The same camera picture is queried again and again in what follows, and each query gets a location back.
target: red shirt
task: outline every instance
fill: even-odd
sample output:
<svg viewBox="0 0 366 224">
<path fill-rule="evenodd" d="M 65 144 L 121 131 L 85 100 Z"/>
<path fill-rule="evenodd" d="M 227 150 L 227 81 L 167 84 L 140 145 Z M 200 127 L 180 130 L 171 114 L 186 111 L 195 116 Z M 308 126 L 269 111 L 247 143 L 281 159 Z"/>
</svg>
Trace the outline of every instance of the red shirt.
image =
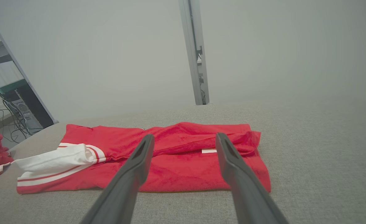
<svg viewBox="0 0 366 224">
<path fill-rule="evenodd" d="M 105 188 L 149 133 L 154 135 L 155 146 L 147 181 L 140 191 L 229 189 L 221 177 L 217 153 L 202 153 L 202 149 L 215 148 L 218 132 L 228 135 L 266 190 L 271 191 L 267 168 L 257 151 L 260 132 L 251 131 L 248 124 L 188 122 L 147 130 L 69 124 L 57 150 L 15 161 L 27 171 L 18 178 L 17 191 Z"/>
</svg>

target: metal frame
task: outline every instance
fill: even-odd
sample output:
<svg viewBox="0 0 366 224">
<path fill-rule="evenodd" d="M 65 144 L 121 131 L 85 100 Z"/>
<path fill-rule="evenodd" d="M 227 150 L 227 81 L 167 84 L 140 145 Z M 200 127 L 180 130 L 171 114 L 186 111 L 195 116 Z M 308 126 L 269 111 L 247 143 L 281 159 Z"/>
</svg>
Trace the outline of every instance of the metal frame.
<svg viewBox="0 0 366 224">
<path fill-rule="evenodd" d="M 190 7 L 188 0 L 179 0 L 180 15 L 183 24 L 184 39 L 186 40 L 188 64 L 190 66 L 192 87 L 194 89 L 194 98 L 196 105 L 203 105 L 200 78 L 197 67 L 197 53 L 194 45 L 194 34 L 191 25 Z"/>
<path fill-rule="evenodd" d="M 6 48 L 7 52 L 9 53 L 9 55 L 11 56 L 12 60 L 14 61 L 14 64 L 16 65 L 16 67 L 18 68 L 18 70 L 20 71 L 21 75 L 25 78 L 25 80 L 27 81 L 28 85 L 30 86 L 30 88 L 32 89 L 32 91 L 34 92 L 35 96 L 38 98 L 39 102 L 42 104 L 43 108 L 46 110 L 46 112 L 48 113 L 48 115 L 50 116 L 50 118 L 52 119 L 53 123 L 58 123 L 57 120 L 54 119 L 54 117 L 52 116 L 52 114 L 50 113 L 50 111 L 48 110 L 48 108 L 45 106 L 45 104 L 43 103 L 42 99 L 39 97 L 38 93 L 36 92 L 35 88 L 31 85 L 31 82 L 29 81 L 27 75 L 25 75 L 24 70 L 22 70 L 20 64 L 18 63 L 18 61 L 16 60 L 16 58 L 14 57 L 13 53 L 11 52 L 10 48 L 8 47 L 8 45 L 6 44 L 5 40 L 3 39 L 1 33 L 0 33 L 0 40 L 2 41 L 4 47 Z"/>
<path fill-rule="evenodd" d="M 202 22 L 201 22 L 201 10 L 200 10 L 200 1 L 199 0 L 189 0 L 191 1 L 191 13 L 192 19 L 194 23 L 194 33 L 195 33 L 195 40 L 197 43 L 197 50 L 202 50 L 201 54 L 201 69 L 202 69 L 202 78 L 204 79 L 203 91 L 205 92 L 205 101 L 209 103 L 209 90 L 208 90 L 208 83 L 207 83 L 207 72 L 206 72 L 206 57 L 205 57 L 205 46 L 204 46 L 204 36 L 202 34 Z"/>
</svg>

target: white stripe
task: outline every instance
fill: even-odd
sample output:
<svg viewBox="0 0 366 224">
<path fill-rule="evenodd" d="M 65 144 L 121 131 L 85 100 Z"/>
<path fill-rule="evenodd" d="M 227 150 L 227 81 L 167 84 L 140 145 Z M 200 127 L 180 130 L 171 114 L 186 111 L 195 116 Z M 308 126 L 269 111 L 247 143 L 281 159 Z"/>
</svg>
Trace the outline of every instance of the white stripe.
<svg viewBox="0 0 366 224">
<path fill-rule="evenodd" d="M 203 149 L 202 150 L 202 153 L 215 153 L 215 152 L 217 152 L 216 149 Z"/>
<path fill-rule="evenodd" d="M 33 172 L 25 172 L 21 175 L 21 177 L 17 177 L 17 180 L 26 180 L 26 179 L 33 179 L 33 178 L 38 178 L 38 177 L 46 177 L 46 176 L 51 176 L 51 175 L 55 175 L 58 173 L 62 173 L 66 170 L 71 169 L 72 167 L 69 167 L 67 169 L 64 170 L 58 170 L 52 173 L 45 173 L 45 174 L 37 174 L 37 173 L 33 173 Z"/>
<path fill-rule="evenodd" d="M 27 180 L 27 181 L 19 181 L 17 182 L 17 186 L 18 187 L 26 187 L 26 186 L 34 186 L 34 185 L 38 185 L 38 184 L 44 184 L 44 183 L 49 183 L 49 182 L 52 182 L 52 181 L 55 181 L 55 180 L 58 180 L 58 179 L 61 179 L 63 177 L 67 177 L 73 173 L 76 173 L 78 171 L 81 171 L 87 167 L 91 166 L 91 164 L 88 164 L 88 165 L 83 165 L 83 166 L 79 166 L 73 170 L 70 170 L 66 173 L 62 173 L 60 175 L 57 175 L 57 176 L 53 176 L 53 177 L 48 177 L 48 178 L 43 178 L 43 179 L 39 179 L 39 180 Z"/>
</svg>

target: white sleeve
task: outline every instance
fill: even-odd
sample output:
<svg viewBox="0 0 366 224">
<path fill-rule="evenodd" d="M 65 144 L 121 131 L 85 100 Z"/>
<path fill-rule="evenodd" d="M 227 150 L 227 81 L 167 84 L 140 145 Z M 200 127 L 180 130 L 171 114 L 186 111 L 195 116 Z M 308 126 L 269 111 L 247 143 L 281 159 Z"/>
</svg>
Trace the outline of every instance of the white sleeve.
<svg viewBox="0 0 366 224">
<path fill-rule="evenodd" d="M 14 160 L 22 170 L 32 173 L 49 173 L 54 170 L 95 164 L 97 157 L 93 149 L 85 144 L 71 145 L 54 151 Z"/>
</svg>

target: floor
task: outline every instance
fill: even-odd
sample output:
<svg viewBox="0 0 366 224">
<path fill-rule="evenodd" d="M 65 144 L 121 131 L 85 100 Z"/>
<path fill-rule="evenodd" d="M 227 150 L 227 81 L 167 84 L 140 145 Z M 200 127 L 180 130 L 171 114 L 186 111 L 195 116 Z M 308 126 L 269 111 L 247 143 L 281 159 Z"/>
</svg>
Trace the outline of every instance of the floor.
<svg viewBox="0 0 366 224">
<path fill-rule="evenodd" d="M 10 123 L 9 125 L 1 128 L 0 133 L 3 135 L 2 146 L 8 147 L 9 149 L 12 149 L 18 143 L 24 141 L 25 137 L 27 137 L 27 134 L 18 130 L 14 123 Z"/>
</svg>

